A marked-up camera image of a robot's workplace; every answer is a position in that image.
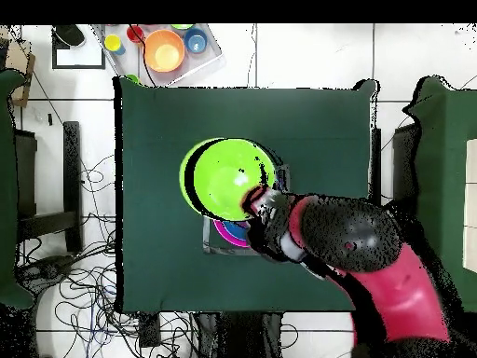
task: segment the green tablecloth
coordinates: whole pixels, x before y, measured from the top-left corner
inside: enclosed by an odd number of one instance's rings
[[[211,137],[243,137],[290,165],[292,190],[366,197],[370,98],[359,89],[149,89],[115,82],[123,133],[124,311],[352,310],[298,265],[206,255],[179,166]]]
[[[420,124],[417,218],[449,271],[465,310],[477,311],[477,274],[463,268],[467,141],[477,138],[477,91],[423,79],[409,112]]]

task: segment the wire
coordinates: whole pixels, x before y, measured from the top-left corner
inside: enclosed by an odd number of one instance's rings
[[[293,328],[293,330],[294,330],[294,332],[295,332],[295,334],[296,334],[296,338],[295,338],[295,340],[294,340],[291,344],[289,344],[288,346],[281,347],[282,350],[291,348],[291,346],[293,346],[293,345],[298,341],[298,330],[296,329],[296,327],[295,327],[294,325],[291,325],[291,324],[283,324],[282,327],[283,327],[283,326],[287,326],[287,325],[290,326],[291,328]]]
[[[253,32],[255,31],[255,23],[252,25],[252,41],[253,43],[255,43],[255,47],[254,47],[254,51],[253,51],[253,54],[252,56],[250,57],[250,64],[249,64],[249,72],[247,73],[247,88],[249,87],[249,82],[250,82],[250,71],[252,69],[252,60],[253,58],[256,56],[257,52],[256,52],[256,44],[257,42],[255,41],[255,38],[253,38]]]
[[[151,75],[149,74],[149,69],[147,68],[147,64],[145,64],[145,43],[144,43],[144,40],[139,37],[139,35],[136,33],[136,31],[132,28],[132,25],[131,25],[131,24],[128,24],[128,26],[130,27],[130,29],[132,30],[132,32],[134,33],[134,35],[135,35],[136,37],[138,37],[138,39],[139,39],[139,40],[141,41],[141,43],[143,44],[143,64],[144,64],[144,69],[145,69],[145,72],[147,73],[147,75],[149,76],[149,79],[151,80],[152,84],[154,85],[154,88],[157,88],[156,83],[154,82],[153,78],[152,78]]]
[[[343,354],[340,354],[340,355],[338,355],[338,356],[335,357],[335,358],[341,358],[341,357],[344,357],[344,356],[347,355],[347,354],[351,354],[351,351],[344,352]]]
[[[99,268],[95,267],[91,270],[85,270],[81,268],[74,269],[75,273],[72,273],[70,276],[67,277],[67,281],[61,283],[61,296],[65,299],[60,303],[68,303],[71,306],[77,306],[74,303],[70,302],[68,299],[76,299],[85,294],[90,295],[90,301],[83,306],[78,306],[80,310],[88,310],[89,312],[89,327],[82,327],[79,325],[78,320],[78,313],[73,314],[71,317],[71,322],[67,323],[61,317],[58,316],[58,312],[55,311],[57,318],[66,325],[70,325],[76,331],[76,336],[74,341],[80,337],[82,338],[84,344],[86,344],[85,351],[87,358],[96,358],[99,353],[102,353],[102,347],[111,343],[114,337],[122,337],[124,341],[127,343],[127,347],[129,351],[135,358],[151,358],[154,350],[156,348],[152,348],[149,352],[149,357],[141,356],[141,352],[137,349],[137,343],[139,341],[139,333],[138,333],[138,323],[137,320],[133,317],[133,315],[126,315],[126,314],[119,314],[114,312],[114,298],[116,297],[116,285],[114,280],[108,275],[108,273],[116,273],[116,267],[114,264],[109,265],[106,268]],[[72,279],[73,275],[81,276],[81,279],[74,280]],[[95,278],[94,283],[84,283],[84,280],[88,277]],[[80,295],[77,295],[73,298],[66,296],[64,294],[63,287],[69,285],[71,290],[84,290],[86,292],[82,292]],[[92,310],[98,311],[96,314],[96,318],[93,318]],[[192,325],[193,317],[189,314],[189,321],[187,321],[184,317],[181,317],[177,312],[174,312],[175,316],[171,320],[166,321],[164,325],[171,324],[174,321],[180,321],[186,324],[186,328],[176,327],[173,330],[173,335],[171,338],[163,339],[158,347],[164,347],[166,350],[170,352],[169,355],[163,355],[159,353],[157,358],[179,358],[177,356],[177,352],[180,347],[175,343],[177,339],[184,337],[187,342],[190,344],[192,351],[199,353],[195,344],[194,344],[194,334],[195,328]],[[80,331],[87,332],[89,337],[84,337]],[[187,332],[191,332],[192,337],[189,338]],[[98,339],[98,334],[101,334],[103,338]],[[134,349],[130,346],[128,338],[135,338]],[[193,353],[190,352],[189,358],[192,358]]]
[[[109,156],[107,156],[107,157],[101,159],[96,165],[94,165],[94,167],[93,167],[92,169],[86,169],[86,170],[80,172],[80,175],[83,174],[83,173],[85,173],[85,174],[87,175],[87,178],[88,178],[89,175],[90,175],[92,172],[97,173],[97,174],[101,177],[101,179],[100,179],[100,180],[97,180],[97,181],[92,181],[92,180],[91,180],[91,183],[92,183],[92,184],[99,184],[100,182],[102,182],[102,180],[104,180],[104,174],[103,174],[102,172],[97,171],[96,168],[97,168],[100,164],[102,164],[105,160],[107,160],[107,159],[109,159],[109,158],[113,158],[113,157],[114,157],[114,154],[113,154],[113,155],[109,155]],[[84,186],[84,183],[85,183],[85,182],[84,182],[83,180],[81,180],[81,185],[82,185],[83,189],[86,189],[88,192],[98,192],[98,191],[101,191],[101,190],[105,189],[107,186],[113,184],[113,183],[108,183],[108,184],[106,184],[105,186],[103,186],[101,189],[96,189],[96,190],[92,190],[92,189],[91,189],[91,190],[90,190],[90,189],[87,189],[87,188]]]

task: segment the red cup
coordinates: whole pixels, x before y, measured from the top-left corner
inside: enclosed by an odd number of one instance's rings
[[[141,44],[141,40],[144,41],[143,29],[141,29],[138,25],[132,26],[132,29],[128,27],[126,35],[128,36],[128,39],[134,44]]]

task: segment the bowl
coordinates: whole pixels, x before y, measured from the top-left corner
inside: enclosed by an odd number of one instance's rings
[[[126,78],[130,79],[135,84],[141,85],[141,80],[136,75],[126,75]]]
[[[145,39],[144,59],[155,72],[171,72],[179,67],[184,55],[184,42],[175,32],[156,30]]]
[[[144,31],[138,25],[128,26],[128,29],[126,29],[126,36],[129,41],[134,44],[141,44],[142,41],[144,41]]]
[[[241,207],[256,186],[275,182],[275,165],[257,143],[216,138],[195,145],[181,163],[179,182],[187,203],[221,221],[246,221]]]
[[[192,26],[194,26],[194,23],[191,23],[191,24],[172,24],[171,25],[174,29],[177,29],[177,30],[187,30],[189,28],[191,28]]]
[[[184,36],[185,47],[192,53],[200,53],[207,47],[207,36],[198,29],[190,29]]]
[[[247,234],[247,223],[233,223],[230,221],[218,221],[213,220],[215,229],[219,232],[219,235],[222,236],[229,243],[237,247],[249,247],[246,239]]]

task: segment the green bowl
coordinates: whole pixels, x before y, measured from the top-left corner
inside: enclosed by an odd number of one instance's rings
[[[198,158],[192,155],[210,144]],[[191,200],[185,187],[185,172],[193,166],[193,188],[199,205]],[[185,201],[198,213],[213,219],[246,221],[241,203],[256,186],[275,183],[272,159],[256,143],[244,139],[209,139],[195,145],[181,163],[179,182]]]
[[[186,24],[172,25],[172,27],[174,29],[178,29],[178,30],[187,30],[187,29],[191,28],[192,26],[194,26],[194,23],[188,24],[188,25],[186,25]]]

